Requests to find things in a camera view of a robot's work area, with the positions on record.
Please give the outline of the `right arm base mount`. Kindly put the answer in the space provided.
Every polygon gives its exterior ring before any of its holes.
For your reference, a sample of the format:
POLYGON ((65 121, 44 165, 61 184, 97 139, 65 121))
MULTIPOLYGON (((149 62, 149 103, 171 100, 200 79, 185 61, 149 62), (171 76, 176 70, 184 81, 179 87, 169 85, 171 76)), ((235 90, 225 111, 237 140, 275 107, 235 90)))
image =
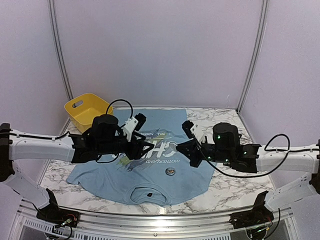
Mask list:
POLYGON ((273 220, 274 215, 272 212, 246 210, 232 213, 229 223, 233 225, 234 229, 240 229, 268 223, 273 220))

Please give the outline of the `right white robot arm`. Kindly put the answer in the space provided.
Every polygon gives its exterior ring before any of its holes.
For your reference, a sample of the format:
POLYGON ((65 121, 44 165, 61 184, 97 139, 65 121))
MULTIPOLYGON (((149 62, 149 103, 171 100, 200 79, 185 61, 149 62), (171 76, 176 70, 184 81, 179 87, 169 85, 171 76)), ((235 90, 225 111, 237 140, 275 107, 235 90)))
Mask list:
POLYGON ((219 144, 199 143, 196 139, 180 143, 176 151, 189 159, 192 167, 207 161, 211 166, 222 163, 232 170, 243 173, 242 178, 259 178, 277 170, 303 172, 298 179, 273 191, 264 191, 256 197, 247 219, 258 224, 267 213, 274 212, 303 198, 320 193, 320 146, 267 147, 245 144, 225 147, 219 144))

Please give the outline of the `light blue printed t-shirt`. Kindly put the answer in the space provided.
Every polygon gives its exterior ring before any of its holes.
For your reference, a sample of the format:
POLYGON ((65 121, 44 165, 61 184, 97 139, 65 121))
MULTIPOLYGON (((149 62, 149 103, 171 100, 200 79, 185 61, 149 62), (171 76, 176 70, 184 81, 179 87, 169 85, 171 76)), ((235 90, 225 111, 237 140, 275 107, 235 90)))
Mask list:
POLYGON ((187 120, 184 108, 141 109, 146 122, 139 133, 154 148, 141 159, 130 160, 125 154, 118 157, 104 155, 99 163, 77 164, 66 181, 81 185, 89 193, 126 205, 153 203, 160 206, 176 205, 205 193, 214 168, 200 165, 191 167, 189 159, 174 150, 175 144, 188 141, 182 129, 187 120), (175 174, 166 174, 174 168, 175 174))

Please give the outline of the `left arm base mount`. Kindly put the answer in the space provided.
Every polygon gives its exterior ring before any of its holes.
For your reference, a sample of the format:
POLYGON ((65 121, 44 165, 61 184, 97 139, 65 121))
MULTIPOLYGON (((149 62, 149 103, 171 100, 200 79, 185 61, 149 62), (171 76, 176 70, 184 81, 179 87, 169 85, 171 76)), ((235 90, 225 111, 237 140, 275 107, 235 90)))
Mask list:
POLYGON ((76 228, 80 219, 80 213, 78 211, 72 211, 67 209, 60 209, 58 212, 42 214, 39 211, 36 214, 36 218, 56 224, 58 226, 66 226, 76 228))

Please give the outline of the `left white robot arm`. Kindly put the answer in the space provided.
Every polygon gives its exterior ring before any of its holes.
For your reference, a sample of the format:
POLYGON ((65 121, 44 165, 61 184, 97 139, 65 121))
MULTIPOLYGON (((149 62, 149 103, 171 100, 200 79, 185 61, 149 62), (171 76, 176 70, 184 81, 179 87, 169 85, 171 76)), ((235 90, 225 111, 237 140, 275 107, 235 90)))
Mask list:
POLYGON ((64 215, 54 194, 25 175, 15 161, 60 160, 83 164, 98 161, 103 155, 120 154, 139 160, 154 148, 154 144, 147 142, 138 129, 136 125, 120 127, 116 123, 101 123, 82 134, 46 136, 25 134, 4 123, 0 128, 0 181, 29 200, 39 214, 58 223, 64 215))

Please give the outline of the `portrait brooch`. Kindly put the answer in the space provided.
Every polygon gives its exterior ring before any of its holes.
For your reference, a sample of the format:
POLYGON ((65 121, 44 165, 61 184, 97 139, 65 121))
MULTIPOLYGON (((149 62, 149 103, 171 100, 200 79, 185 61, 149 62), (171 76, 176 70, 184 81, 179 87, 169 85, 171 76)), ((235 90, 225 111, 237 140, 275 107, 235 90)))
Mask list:
POLYGON ((165 170, 165 173, 168 175, 168 176, 173 176, 175 173, 176 173, 176 170, 172 167, 168 167, 166 170, 165 170))

